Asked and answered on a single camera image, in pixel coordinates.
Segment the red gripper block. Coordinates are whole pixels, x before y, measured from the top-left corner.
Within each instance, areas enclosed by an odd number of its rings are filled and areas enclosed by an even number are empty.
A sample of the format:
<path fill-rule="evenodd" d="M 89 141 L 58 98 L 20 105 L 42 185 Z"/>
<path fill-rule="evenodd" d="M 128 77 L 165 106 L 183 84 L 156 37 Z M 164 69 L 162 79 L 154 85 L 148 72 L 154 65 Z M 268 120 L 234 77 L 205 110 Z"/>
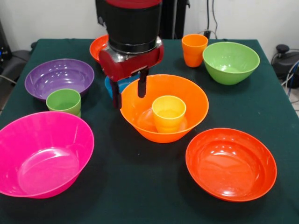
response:
<path fill-rule="evenodd" d="M 99 51 L 99 64 L 104 74 L 112 80 L 113 104 L 116 109 L 121 109 L 121 93 L 117 81 L 140 71 L 138 97 L 145 97 L 149 68 L 160 63 L 163 56 L 164 46 L 160 37 L 156 39 L 156 45 L 153 50 L 142 54 L 118 53 L 110 46 L 106 46 Z"/>

